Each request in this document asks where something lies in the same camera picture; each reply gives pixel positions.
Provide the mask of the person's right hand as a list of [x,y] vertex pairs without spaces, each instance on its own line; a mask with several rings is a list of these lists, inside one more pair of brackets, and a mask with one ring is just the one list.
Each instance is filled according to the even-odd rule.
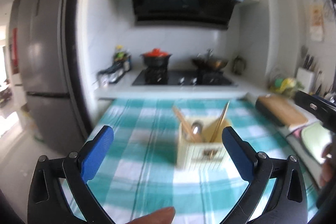
[[335,173],[335,168],[331,164],[331,159],[327,157],[327,155],[331,154],[332,144],[328,144],[322,154],[321,157],[325,159],[321,169],[321,175],[319,176],[319,186],[324,187],[333,177]]

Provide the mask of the person's left hand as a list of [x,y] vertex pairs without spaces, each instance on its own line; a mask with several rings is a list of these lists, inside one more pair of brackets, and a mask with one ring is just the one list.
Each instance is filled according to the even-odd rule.
[[175,217],[174,207],[164,207],[127,224],[171,224]]

